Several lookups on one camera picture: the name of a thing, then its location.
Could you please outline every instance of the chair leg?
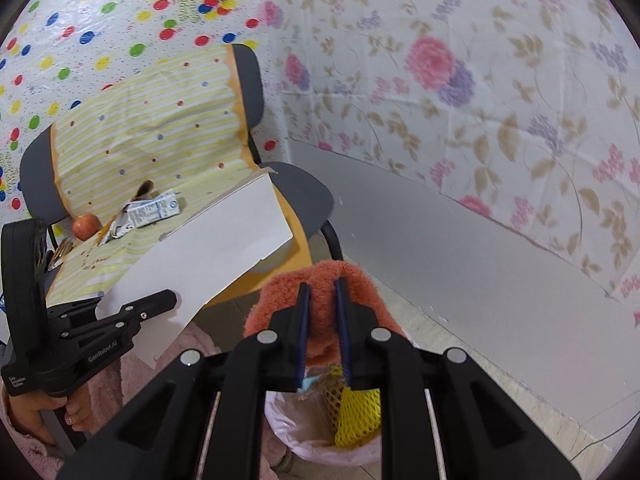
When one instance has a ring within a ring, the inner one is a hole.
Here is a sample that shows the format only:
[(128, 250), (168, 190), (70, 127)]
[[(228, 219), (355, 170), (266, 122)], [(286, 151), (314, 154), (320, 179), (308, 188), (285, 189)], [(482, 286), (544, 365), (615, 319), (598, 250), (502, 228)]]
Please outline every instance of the chair leg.
[(320, 228), (320, 232), (322, 236), (324, 236), (326, 244), (329, 246), (329, 254), (331, 254), (332, 259), (343, 260), (340, 240), (338, 240), (338, 235), (335, 233), (334, 226), (331, 225), (331, 222), (327, 220)]

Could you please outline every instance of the metal screw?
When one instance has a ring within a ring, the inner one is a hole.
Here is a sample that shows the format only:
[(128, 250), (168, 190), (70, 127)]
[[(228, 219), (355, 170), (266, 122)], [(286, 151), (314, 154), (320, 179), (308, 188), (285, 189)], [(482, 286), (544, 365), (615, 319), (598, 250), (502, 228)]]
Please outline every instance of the metal screw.
[(389, 341), (391, 339), (391, 332), (381, 326), (374, 328), (371, 331), (371, 338), (381, 343)]
[(185, 350), (180, 354), (180, 362), (185, 366), (193, 366), (200, 360), (200, 352), (197, 350)]
[(447, 359), (452, 363), (462, 364), (466, 361), (466, 352), (462, 348), (450, 348), (447, 350)]
[(263, 345), (268, 345), (271, 343), (275, 343), (278, 340), (278, 334), (276, 334), (273, 330), (263, 330), (257, 335), (258, 343), (262, 343)]

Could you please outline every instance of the gray chair backrest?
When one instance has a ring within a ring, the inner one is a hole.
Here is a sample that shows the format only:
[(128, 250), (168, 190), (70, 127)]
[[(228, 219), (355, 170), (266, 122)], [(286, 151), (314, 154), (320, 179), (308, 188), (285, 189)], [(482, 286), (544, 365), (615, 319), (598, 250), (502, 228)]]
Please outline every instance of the gray chair backrest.
[[(247, 127), (257, 126), (264, 112), (260, 66), (254, 51), (243, 44), (233, 45)], [(20, 188), (29, 213), (47, 225), (69, 216), (54, 182), (51, 160), (51, 127), (44, 130), (24, 150), (20, 162)]]

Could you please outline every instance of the yellow mesh bag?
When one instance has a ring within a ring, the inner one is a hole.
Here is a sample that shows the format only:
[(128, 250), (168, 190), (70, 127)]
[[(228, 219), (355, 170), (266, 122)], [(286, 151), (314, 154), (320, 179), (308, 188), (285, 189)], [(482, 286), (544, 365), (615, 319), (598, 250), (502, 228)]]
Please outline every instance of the yellow mesh bag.
[(322, 386), (337, 447), (360, 446), (380, 429), (380, 390), (352, 391), (345, 386), (340, 367)]

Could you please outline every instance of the wall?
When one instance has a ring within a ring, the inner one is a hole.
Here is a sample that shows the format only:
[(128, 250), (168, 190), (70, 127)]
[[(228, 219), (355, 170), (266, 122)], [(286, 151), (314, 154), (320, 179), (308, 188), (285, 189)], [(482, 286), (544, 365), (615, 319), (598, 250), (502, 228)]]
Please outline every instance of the wall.
[(633, 316), (578, 269), (388, 171), (302, 142), (290, 153), (334, 194), (344, 251), (399, 294), (597, 438), (640, 409)]

